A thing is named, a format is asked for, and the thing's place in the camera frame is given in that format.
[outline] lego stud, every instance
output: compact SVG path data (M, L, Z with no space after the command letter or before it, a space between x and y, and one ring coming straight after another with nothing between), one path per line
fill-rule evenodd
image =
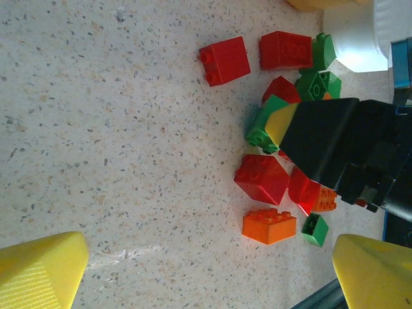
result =
M208 53L208 52L206 52L206 51L202 51L202 52L200 53L200 61L201 61L201 63L211 62L211 61L212 61L212 58L213 58L213 56L212 56L211 53Z

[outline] green duplo block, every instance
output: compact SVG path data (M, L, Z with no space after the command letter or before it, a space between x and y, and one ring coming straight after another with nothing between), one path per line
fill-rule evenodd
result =
M310 214L304 222L302 235L311 244L321 247L328 233L328 225L320 214Z
M332 72L320 73L324 85L326 86L326 92L330 94L332 98L341 98L342 81Z
M326 93L326 86L318 72L308 72L296 82L296 90L302 102L322 100Z
M300 69L300 74L309 71L324 71L336 59L335 48L333 47L332 36L320 33L312 41L312 57L314 66L307 69Z
M267 135L265 131L265 125L269 116L285 106L289 105L281 98L271 95L265 102L265 106L259 109L257 112L248 133L246 134L246 141L251 146L258 146L262 148L263 152L267 155L279 150L279 145L273 144L273 141Z

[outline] orange lego brick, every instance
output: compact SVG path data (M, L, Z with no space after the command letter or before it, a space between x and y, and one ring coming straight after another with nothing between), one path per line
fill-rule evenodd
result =
M323 100L331 100L331 99L333 99L332 96L328 92L326 92L323 96Z
M271 245L296 235L296 218L288 211L278 213L275 208L250 211L243 217L242 234Z
M323 212L323 211L332 211L336 209L335 199L337 194L335 191L322 187L321 191L314 203L312 211Z

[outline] duplo block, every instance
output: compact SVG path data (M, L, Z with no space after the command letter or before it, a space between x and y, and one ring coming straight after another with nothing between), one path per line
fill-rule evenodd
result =
M266 100L271 95L275 95L289 104L299 103L301 101L301 97L299 96L295 85L282 76L279 76L270 83L262 97L262 106L266 104Z
M276 147L279 147L282 142L299 104L289 104L269 116L265 131Z
M290 177L275 157L247 154L234 181L253 200L279 205Z
M326 86L319 72L303 74L296 82L296 89L305 102L322 100L326 93Z
M299 70L301 74L309 71L324 71L336 59L331 35L318 34L316 39L313 40L312 46L314 65L311 68Z
M250 211L243 217L242 234L266 245L296 235L296 218L275 208Z
M341 98L342 81L332 72L320 73L327 93L331 98Z
M275 31L262 36L259 48L262 70L313 66L312 39L305 35Z
M277 96L270 96L265 106L259 108L259 110L257 111L252 125L250 126L248 133L246 134L246 141L249 143L249 145L262 148L263 152L267 155L270 155L279 150L278 146L276 146L272 142L272 140L266 133L265 125L268 121L269 116L273 112L287 105L287 102L278 98Z
M321 247L328 233L328 225L320 214L310 214L304 222L302 235L311 244Z
M311 181L302 171L294 167L288 186L290 199L309 216L321 191L321 185Z
M245 43L242 37L214 43L199 50L211 87L222 85L250 73Z
M321 187L321 191L312 207L312 211L315 212L324 212L324 211L333 211L336 209L335 199L337 194L335 191Z

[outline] countertop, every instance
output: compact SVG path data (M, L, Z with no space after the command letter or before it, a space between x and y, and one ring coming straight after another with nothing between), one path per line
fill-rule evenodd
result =
M290 308L335 278L336 237L380 239L384 212L339 202L323 248L261 245L234 182L245 123L277 76L259 38L315 37L321 14L275 0L12 1L1 9L0 247L82 231L73 308ZM243 36L252 73L210 88L197 59ZM387 73L338 62L342 97L388 100Z

